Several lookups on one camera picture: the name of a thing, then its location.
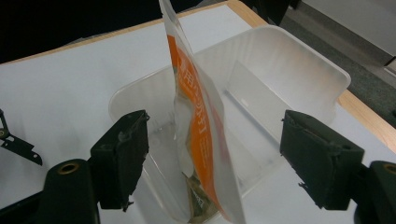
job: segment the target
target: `translucent plastic bin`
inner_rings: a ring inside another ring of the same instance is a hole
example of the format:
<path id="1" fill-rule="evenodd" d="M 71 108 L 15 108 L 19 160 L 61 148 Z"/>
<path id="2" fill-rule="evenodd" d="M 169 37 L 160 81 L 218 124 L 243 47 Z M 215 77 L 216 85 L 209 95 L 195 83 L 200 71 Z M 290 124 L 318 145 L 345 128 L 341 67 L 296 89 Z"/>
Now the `translucent plastic bin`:
<path id="1" fill-rule="evenodd" d="M 329 123 L 336 99 L 350 82 L 346 72 L 274 26 L 249 30 L 195 57 L 224 103 L 227 143 L 243 195 L 283 161 L 278 148 L 285 109 Z M 190 209 L 174 138 L 174 96 L 169 66 L 117 91 L 109 113 L 115 121 L 138 109 L 148 111 L 150 148 L 142 177 L 169 216 L 187 222 Z"/>

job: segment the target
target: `plastic tray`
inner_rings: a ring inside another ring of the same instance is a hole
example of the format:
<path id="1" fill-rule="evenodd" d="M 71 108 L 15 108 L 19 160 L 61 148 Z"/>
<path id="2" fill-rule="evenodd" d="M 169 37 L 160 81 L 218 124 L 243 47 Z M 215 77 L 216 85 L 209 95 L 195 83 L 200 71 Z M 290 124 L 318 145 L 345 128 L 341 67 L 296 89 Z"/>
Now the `plastic tray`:
<path id="1" fill-rule="evenodd" d="M 278 147 L 285 109 L 330 123 L 336 99 L 350 82 L 342 69 L 274 26 L 249 30 L 195 57 L 224 103 L 227 144 L 243 195 L 283 161 Z M 150 149 L 142 177 L 160 207 L 187 222 L 187 187 L 174 138 L 174 95 L 169 66 L 117 91 L 109 113 L 115 121 L 131 111 L 148 111 Z"/>

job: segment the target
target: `wooden table edge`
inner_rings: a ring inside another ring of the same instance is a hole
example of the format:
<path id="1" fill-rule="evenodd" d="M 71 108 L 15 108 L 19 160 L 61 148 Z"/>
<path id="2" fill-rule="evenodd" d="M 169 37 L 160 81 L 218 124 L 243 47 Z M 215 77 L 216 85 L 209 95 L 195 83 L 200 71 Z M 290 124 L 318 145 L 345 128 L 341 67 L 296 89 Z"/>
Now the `wooden table edge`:
<path id="1" fill-rule="evenodd" d="M 208 7 L 196 8 L 194 10 L 190 10 L 187 12 L 180 13 L 180 17 L 185 17 L 190 14 L 214 8 L 220 6 L 228 6 L 232 11 L 234 11 L 238 16 L 240 16 L 247 24 L 251 27 L 257 27 L 261 25 L 266 25 L 267 23 L 259 17 L 256 13 L 254 13 L 250 8 L 248 8 L 245 4 L 237 0 L 229 0 L 226 2 L 217 3 Z M 126 29 L 122 29 L 116 32 L 112 32 L 105 35 L 100 35 L 95 38 L 86 39 L 81 42 L 63 46 L 57 49 L 49 50 L 46 52 L 42 52 L 36 55 L 32 55 L 26 58 L 22 58 L 11 63 L 16 63 L 24 60 L 33 59 L 40 56 L 49 55 L 52 53 L 56 53 L 62 50 L 73 49 L 79 46 L 91 44 L 100 40 L 104 40 L 116 35 L 126 34 L 138 29 L 142 29 L 151 25 L 158 24 L 163 22 L 163 20 L 155 20 L 145 22 L 133 27 L 129 27 Z M 366 129 L 368 129 L 372 134 L 374 134 L 382 143 L 384 143 L 389 149 L 396 153 L 396 130 L 390 126 L 387 122 L 385 122 L 382 118 L 380 118 L 372 109 L 370 109 L 367 105 L 365 105 L 361 100 L 359 100 L 355 95 L 353 95 L 350 91 L 345 91 L 338 99 L 338 103 L 341 107 L 343 107 L 349 114 L 351 114 L 355 119 L 357 119 Z"/>

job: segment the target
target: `orange label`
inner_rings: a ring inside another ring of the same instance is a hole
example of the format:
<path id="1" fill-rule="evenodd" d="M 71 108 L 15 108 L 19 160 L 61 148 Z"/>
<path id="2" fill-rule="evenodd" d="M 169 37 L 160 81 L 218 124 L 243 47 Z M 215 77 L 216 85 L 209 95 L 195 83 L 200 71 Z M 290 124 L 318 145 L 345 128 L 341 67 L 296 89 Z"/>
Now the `orange label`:
<path id="1" fill-rule="evenodd" d="M 190 99 L 193 105 L 190 132 L 191 155 L 195 172 L 198 174 L 207 196 L 223 213 L 215 192 L 212 135 L 197 71 L 189 57 L 177 47 L 173 36 L 168 36 L 168 42 L 172 65 L 177 68 L 177 85 L 179 90 Z"/>

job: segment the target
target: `plastic bag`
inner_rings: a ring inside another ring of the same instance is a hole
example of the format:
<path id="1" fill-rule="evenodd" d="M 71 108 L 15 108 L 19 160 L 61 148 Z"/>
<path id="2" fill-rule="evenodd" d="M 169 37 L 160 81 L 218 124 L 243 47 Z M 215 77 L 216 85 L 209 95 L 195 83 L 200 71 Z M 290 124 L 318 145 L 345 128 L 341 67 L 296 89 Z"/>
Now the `plastic bag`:
<path id="1" fill-rule="evenodd" d="M 160 0 L 160 6 L 175 74 L 177 153 L 188 186 L 190 223 L 203 223 L 218 210 L 233 223 L 246 223 L 224 135 L 219 93 L 194 62 L 170 1 Z"/>

